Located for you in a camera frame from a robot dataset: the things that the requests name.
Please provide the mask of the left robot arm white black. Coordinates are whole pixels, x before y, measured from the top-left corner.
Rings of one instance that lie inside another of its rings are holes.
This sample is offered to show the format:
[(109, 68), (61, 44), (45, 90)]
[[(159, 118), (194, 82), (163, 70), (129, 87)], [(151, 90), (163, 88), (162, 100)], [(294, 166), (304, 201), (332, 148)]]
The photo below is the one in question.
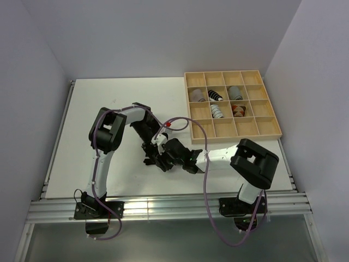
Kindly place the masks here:
[(152, 143), (160, 124), (152, 115), (150, 107), (133, 103), (122, 111), (101, 108), (88, 135), (96, 155), (87, 189), (81, 195), (81, 201), (87, 205), (87, 212), (94, 218), (100, 218), (105, 214), (104, 201), (109, 166), (114, 152), (122, 142), (127, 125), (133, 127), (143, 141), (142, 149), (146, 154), (143, 162), (146, 165), (156, 165), (162, 171), (167, 171), (169, 168), (158, 147)]

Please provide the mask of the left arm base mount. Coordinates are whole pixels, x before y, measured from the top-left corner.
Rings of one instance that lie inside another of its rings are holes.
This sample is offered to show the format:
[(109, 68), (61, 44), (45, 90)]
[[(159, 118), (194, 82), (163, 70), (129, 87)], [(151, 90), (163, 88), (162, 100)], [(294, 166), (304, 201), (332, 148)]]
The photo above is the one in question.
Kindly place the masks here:
[[(123, 201), (106, 201), (106, 194), (99, 200), (80, 189), (74, 191), (76, 202), (73, 219), (85, 221), (85, 231), (88, 237), (96, 240), (110, 240), (121, 233), (124, 211)], [(103, 236), (109, 230), (111, 219), (117, 219), (119, 229), (111, 236)]]

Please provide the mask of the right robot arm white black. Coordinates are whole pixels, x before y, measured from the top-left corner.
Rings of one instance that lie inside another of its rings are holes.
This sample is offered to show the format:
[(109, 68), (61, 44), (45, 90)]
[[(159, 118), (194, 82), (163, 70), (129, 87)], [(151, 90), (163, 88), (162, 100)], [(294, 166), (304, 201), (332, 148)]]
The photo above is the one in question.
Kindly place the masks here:
[(254, 206), (262, 190), (270, 189), (279, 164), (279, 157), (268, 149), (249, 139), (217, 150), (189, 150), (176, 138), (161, 135), (153, 138), (159, 156), (171, 168), (179, 165), (190, 174), (203, 174), (207, 170), (234, 169), (246, 180), (236, 199), (236, 207), (247, 213)]

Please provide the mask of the white black striped sock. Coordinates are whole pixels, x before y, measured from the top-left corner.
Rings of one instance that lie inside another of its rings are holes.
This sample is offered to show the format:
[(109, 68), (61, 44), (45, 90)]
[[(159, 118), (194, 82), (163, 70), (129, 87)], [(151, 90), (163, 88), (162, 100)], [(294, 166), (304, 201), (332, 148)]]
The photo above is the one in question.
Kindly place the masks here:
[(213, 118), (224, 118), (224, 114), (222, 113), (218, 105), (211, 104), (210, 110)]

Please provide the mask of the black sock white stripes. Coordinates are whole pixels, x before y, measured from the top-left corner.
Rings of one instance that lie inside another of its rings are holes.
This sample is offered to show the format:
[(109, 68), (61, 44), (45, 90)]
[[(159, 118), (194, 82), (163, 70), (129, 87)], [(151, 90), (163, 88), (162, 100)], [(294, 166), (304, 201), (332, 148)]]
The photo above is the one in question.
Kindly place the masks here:
[(165, 171), (169, 169), (166, 157), (159, 153), (157, 146), (153, 144), (143, 143), (142, 149), (146, 154), (146, 157), (143, 161), (146, 165), (156, 165), (161, 170)]

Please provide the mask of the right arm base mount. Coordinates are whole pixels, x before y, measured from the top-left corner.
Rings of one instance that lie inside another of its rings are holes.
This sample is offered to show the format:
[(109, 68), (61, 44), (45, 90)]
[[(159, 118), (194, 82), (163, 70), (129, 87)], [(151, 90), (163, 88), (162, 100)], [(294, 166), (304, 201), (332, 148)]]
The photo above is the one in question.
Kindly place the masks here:
[[(227, 218), (233, 218), (235, 227), (241, 231), (247, 231), (251, 222), (251, 216), (254, 212), (257, 199), (253, 204), (245, 203), (239, 200), (237, 197), (219, 198), (219, 213)], [(263, 219), (267, 213), (267, 201), (262, 196), (258, 205), (256, 216), (253, 220), (251, 231), (258, 227), (258, 214), (263, 214)]]

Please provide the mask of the beige orange argyle sock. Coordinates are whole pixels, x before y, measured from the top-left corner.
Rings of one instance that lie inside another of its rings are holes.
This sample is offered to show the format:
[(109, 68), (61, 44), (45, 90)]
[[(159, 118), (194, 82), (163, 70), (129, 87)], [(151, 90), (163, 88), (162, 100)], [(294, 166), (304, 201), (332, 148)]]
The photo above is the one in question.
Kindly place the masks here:
[(246, 106), (243, 104), (232, 104), (232, 114), (233, 117), (244, 117), (245, 116), (245, 111), (246, 111)]

